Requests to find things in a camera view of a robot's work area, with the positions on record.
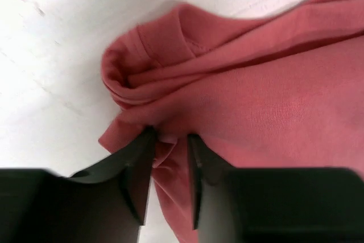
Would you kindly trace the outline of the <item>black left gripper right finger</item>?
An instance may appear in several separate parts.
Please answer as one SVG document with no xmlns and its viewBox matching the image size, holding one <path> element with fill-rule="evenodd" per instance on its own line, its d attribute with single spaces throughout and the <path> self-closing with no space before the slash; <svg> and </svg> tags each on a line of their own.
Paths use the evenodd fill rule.
<svg viewBox="0 0 364 243">
<path fill-rule="evenodd" d="M 347 168 L 237 168 L 188 136 L 200 242 L 362 242 L 363 181 Z"/>
</svg>

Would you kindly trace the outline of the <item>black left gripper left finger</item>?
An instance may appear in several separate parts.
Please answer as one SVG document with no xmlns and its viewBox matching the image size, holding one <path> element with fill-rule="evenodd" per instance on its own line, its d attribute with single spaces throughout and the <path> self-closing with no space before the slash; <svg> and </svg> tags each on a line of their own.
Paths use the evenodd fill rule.
<svg viewBox="0 0 364 243">
<path fill-rule="evenodd" d="M 156 133 L 64 177 L 1 169 L 2 242 L 137 242 L 145 223 Z"/>
</svg>

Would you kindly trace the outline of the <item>pink t-shirt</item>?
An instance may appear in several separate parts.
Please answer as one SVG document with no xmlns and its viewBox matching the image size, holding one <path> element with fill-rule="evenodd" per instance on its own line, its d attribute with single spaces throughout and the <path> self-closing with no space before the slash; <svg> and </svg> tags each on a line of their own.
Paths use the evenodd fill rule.
<svg viewBox="0 0 364 243">
<path fill-rule="evenodd" d="M 121 112 L 99 142 L 114 153 L 156 129 L 152 176 L 180 242 L 197 242 L 190 133 L 237 167 L 363 173 L 363 0 L 308 0 L 256 20 L 178 5 L 109 45 L 101 76 Z"/>
</svg>

